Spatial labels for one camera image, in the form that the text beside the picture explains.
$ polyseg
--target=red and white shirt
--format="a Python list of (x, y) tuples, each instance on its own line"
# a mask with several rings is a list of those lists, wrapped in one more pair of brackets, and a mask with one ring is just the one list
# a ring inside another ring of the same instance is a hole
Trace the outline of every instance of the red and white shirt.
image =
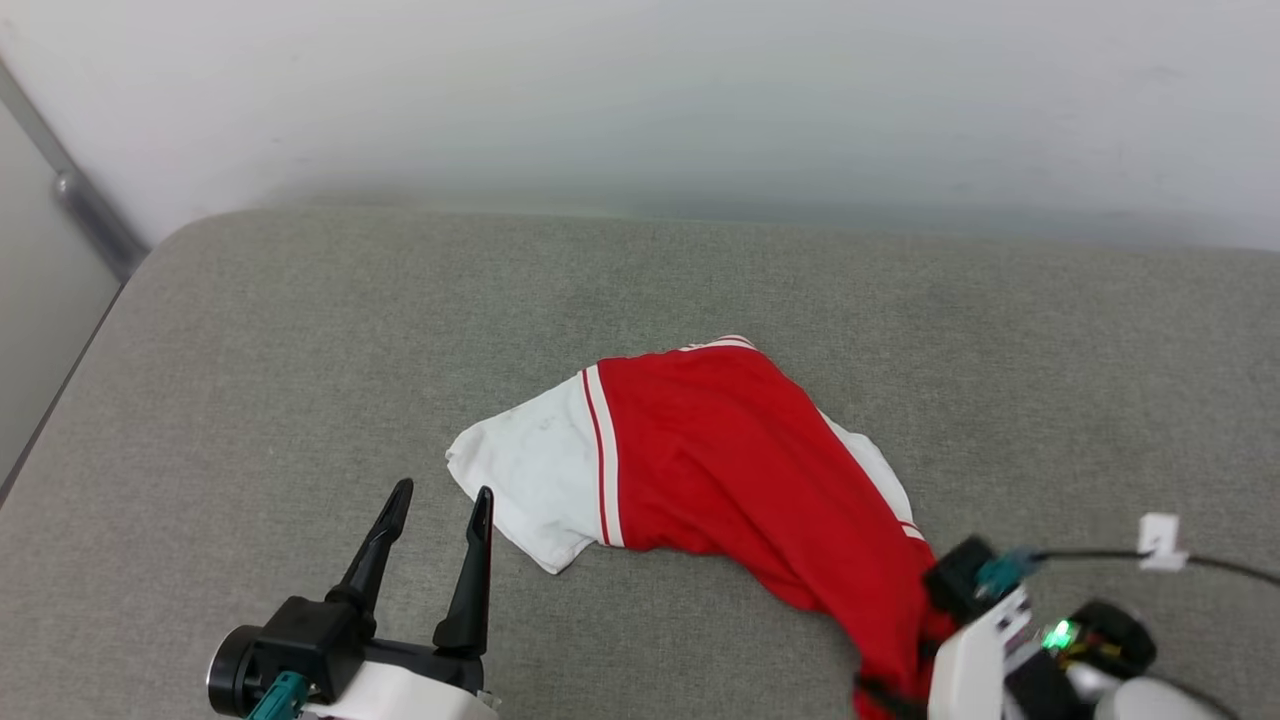
[(864, 675), (927, 694), (919, 647), (950, 626), (925, 598), (933, 555), (906, 491), (870, 439), (741, 336), (600, 360), (472, 425), (445, 457), (472, 498), (493, 489), (494, 524), (549, 573), (593, 542), (726, 555), (832, 615)]

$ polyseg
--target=teal connector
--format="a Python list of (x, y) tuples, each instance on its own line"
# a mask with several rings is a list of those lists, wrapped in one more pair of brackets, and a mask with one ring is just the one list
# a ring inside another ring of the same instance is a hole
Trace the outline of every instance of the teal connector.
[(275, 676), (266, 694), (244, 720), (294, 720), (302, 715), (308, 688), (306, 678), (285, 670)]
[(978, 570), (978, 597), (1000, 600), (1036, 570), (1039, 570), (1036, 551), (1016, 547)]

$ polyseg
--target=green led light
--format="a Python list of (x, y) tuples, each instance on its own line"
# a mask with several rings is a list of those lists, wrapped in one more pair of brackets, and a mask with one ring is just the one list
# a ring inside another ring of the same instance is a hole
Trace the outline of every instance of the green led light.
[(1062, 620), (1044, 635), (1044, 639), (1041, 642), (1041, 647), (1048, 651), (1061, 652), (1071, 647), (1071, 643), (1075, 642), (1078, 632), (1079, 629), (1075, 626), (1075, 623)]

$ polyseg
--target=white wall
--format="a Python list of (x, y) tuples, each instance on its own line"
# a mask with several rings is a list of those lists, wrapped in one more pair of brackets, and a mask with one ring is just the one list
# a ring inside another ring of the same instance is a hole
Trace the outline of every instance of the white wall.
[(0, 501), (118, 287), (54, 200), (54, 170), (0, 106)]
[(150, 242), (328, 200), (1280, 249), (1272, 0), (0, 0)]

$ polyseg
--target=gray fabric surface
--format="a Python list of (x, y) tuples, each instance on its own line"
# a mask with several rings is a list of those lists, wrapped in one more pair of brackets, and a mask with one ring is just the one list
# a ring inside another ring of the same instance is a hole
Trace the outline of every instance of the gray fabric surface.
[[(1280, 569), (1280, 256), (312, 209), (180, 231), (125, 287), (0, 507), (0, 717), (210, 716), (221, 637), (335, 582), (417, 479), (380, 634), (429, 642), (468, 502), (443, 452), (608, 355), (741, 333), (868, 433), (936, 550), (1130, 547)], [(1272, 716), (1280, 593), (1052, 566), (1039, 618), (1143, 612), (1160, 669)], [(721, 559), (499, 538), (504, 717), (842, 717), (855, 653)]]

